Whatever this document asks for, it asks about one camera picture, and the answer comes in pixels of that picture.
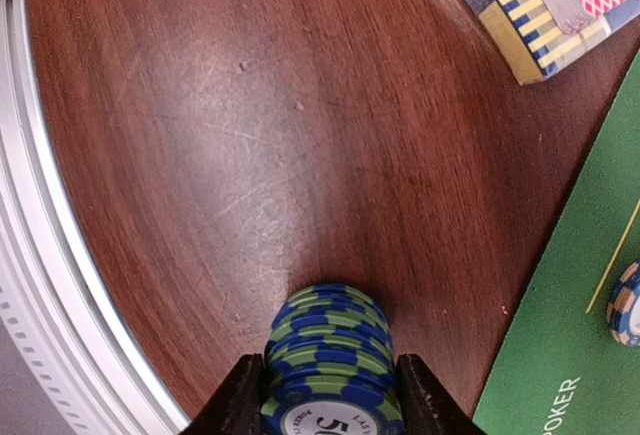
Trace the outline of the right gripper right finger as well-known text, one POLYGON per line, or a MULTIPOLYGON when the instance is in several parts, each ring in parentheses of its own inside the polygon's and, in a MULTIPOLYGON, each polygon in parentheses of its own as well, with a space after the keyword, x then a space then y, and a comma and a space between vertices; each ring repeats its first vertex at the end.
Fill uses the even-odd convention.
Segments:
POLYGON ((405 434, 483 435, 419 355, 400 355, 396 373, 405 434))

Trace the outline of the green poker chip stack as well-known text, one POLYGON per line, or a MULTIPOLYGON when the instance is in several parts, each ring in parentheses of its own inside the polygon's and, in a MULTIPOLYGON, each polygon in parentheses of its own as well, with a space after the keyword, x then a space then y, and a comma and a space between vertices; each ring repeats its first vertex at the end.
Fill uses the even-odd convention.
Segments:
POLYGON ((344 284, 283 304, 264 351, 268 434, 401 434, 405 423, 386 316, 344 284))

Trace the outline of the blue white chips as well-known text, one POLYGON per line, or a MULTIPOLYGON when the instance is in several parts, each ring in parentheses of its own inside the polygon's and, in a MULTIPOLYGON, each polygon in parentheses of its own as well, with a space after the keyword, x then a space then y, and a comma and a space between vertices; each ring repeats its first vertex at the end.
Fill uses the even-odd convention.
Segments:
POLYGON ((629 265, 614 285, 606 321, 616 342, 639 347, 639 260, 629 265))

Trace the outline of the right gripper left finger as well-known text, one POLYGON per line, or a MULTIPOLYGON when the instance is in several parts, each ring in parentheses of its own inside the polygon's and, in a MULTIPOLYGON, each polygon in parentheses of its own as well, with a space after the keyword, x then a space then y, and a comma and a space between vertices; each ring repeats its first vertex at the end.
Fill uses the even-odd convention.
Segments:
POLYGON ((260 415, 263 359, 246 354, 180 435, 264 434, 260 415))

